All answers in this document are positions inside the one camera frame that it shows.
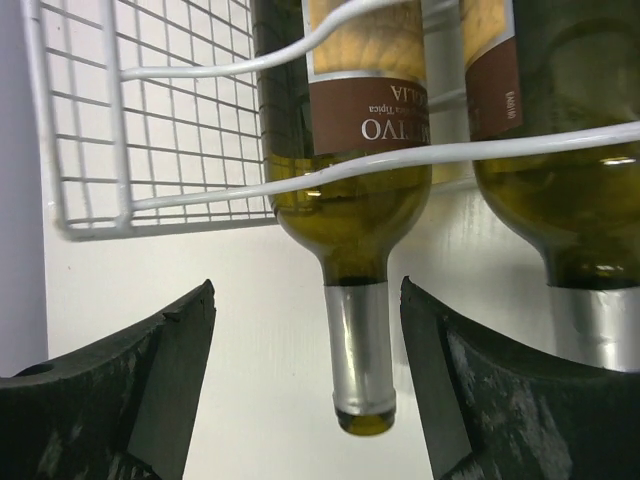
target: white wall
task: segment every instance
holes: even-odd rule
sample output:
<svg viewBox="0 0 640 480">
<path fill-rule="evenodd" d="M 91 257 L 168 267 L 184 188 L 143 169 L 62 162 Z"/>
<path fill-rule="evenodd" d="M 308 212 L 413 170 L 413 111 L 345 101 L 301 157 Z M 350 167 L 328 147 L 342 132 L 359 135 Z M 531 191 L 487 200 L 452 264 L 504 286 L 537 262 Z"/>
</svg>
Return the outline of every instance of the white wall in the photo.
<svg viewBox="0 0 640 480">
<path fill-rule="evenodd" d="M 0 15 L 0 376 L 47 358 L 40 163 L 20 2 Z"/>
<path fill-rule="evenodd" d="M 450 60 L 456 42 L 456 31 L 430 40 L 432 94 L 461 85 Z M 463 111 L 435 117 L 436 140 L 465 136 Z M 484 324 L 550 345 L 541 261 L 475 191 L 432 198 L 392 255 L 398 415 L 389 433 L 372 439 L 349 437 L 336 425 L 320 268 L 279 227 L 71 244 L 47 222 L 45 245 L 52 356 L 213 281 L 219 314 L 187 480 L 431 478 L 398 326 L 404 275 Z"/>
</svg>

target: bottle body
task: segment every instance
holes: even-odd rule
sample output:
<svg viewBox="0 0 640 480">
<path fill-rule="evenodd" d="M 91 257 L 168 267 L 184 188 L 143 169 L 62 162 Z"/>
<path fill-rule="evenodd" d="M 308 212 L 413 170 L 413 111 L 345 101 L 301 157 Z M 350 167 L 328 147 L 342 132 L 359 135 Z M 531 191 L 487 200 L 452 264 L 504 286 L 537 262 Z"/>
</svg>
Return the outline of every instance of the bottle body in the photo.
<svg viewBox="0 0 640 480">
<path fill-rule="evenodd" d="M 467 10 L 474 7 L 470 0 L 466 3 Z M 511 63 L 503 75 L 512 76 L 515 87 L 501 92 L 502 97 L 494 95 L 497 115 L 503 117 L 493 124 L 486 121 L 486 108 L 482 111 L 488 88 L 483 91 L 478 86 L 483 80 L 469 78 L 478 77 L 473 63 L 482 62 L 482 53 L 475 60 L 473 49 L 467 54 L 474 140 L 638 119 L 640 3 L 512 0 L 509 6 L 504 16 L 505 23 L 512 21 Z M 465 34 L 478 37 L 471 27 Z M 640 143 L 480 161 L 474 169 L 491 209 L 544 259 L 559 354 L 596 366 L 640 368 L 640 355 L 629 359 L 625 354 L 627 359 L 619 362 L 606 353 L 640 341 L 629 335 L 635 328 L 614 329 L 619 333 L 609 328 L 629 326 L 629 309 L 640 299 Z M 597 292 L 609 292 L 610 300 Z M 618 313 L 604 314 L 607 303 L 617 304 Z M 588 345 L 575 347 L 576 342 Z M 600 353 L 589 353 L 593 349 Z"/>
<path fill-rule="evenodd" d="M 342 3 L 253 0 L 256 55 L 300 39 Z M 427 144 L 424 76 L 417 2 L 356 19 L 306 58 L 262 72 L 267 179 Z M 422 212 L 430 184 L 431 168 L 417 167 L 270 199 L 280 225 L 322 265 L 334 403 L 341 426 L 351 433 L 380 433 L 393 423 L 386 263 Z"/>
</svg>

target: bottle neck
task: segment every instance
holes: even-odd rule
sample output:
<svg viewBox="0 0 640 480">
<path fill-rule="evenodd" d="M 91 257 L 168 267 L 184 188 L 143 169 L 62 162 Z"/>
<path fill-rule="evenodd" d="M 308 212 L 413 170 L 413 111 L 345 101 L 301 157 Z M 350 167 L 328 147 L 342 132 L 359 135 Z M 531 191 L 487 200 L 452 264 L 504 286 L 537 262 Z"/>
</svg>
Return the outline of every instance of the bottle neck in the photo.
<svg viewBox="0 0 640 480">
<path fill-rule="evenodd" d="M 336 410 L 353 416 L 395 409 L 386 282 L 325 287 Z"/>
<path fill-rule="evenodd" d="M 557 355 L 623 372 L 640 371 L 640 287 L 551 287 Z"/>
</svg>

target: wire rack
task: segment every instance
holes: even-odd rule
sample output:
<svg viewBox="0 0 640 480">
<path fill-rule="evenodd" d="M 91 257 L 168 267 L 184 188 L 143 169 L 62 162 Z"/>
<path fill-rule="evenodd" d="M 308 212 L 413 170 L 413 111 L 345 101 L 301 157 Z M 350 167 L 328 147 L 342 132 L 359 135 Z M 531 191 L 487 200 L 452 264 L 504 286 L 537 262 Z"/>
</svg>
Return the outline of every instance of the wire rack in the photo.
<svg viewBox="0 0 640 480">
<path fill-rule="evenodd" d="M 266 196 L 274 193 L 418 164 L 640 140 L 635 122 L 389 152 L 265 183 L 255 71 L 304 55 L 356 15 L 405 0 L 351 0 L 310 36 L 257 59 L 248 1 L 23 0 L 41 153 L 67 239 L 270 225 Z M 457 1 L 425 17 L 450 8 Z M 463 91 L 430 103 L 438 111 L 460 100 Z"/>
</svg>

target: gray wall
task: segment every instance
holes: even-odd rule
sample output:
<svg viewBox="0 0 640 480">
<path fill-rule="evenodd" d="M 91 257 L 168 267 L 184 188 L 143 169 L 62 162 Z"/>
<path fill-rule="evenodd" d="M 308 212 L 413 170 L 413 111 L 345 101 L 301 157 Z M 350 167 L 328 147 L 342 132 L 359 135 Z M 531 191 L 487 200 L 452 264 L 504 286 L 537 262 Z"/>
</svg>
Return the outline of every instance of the gray wall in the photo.
<svg viewBox="0 0 640 480">
<path fill-rule="evenodd" d="M 20 1 L 0 15 L 0 376 L 47 357 L 40 160 Z"/>
</svg>

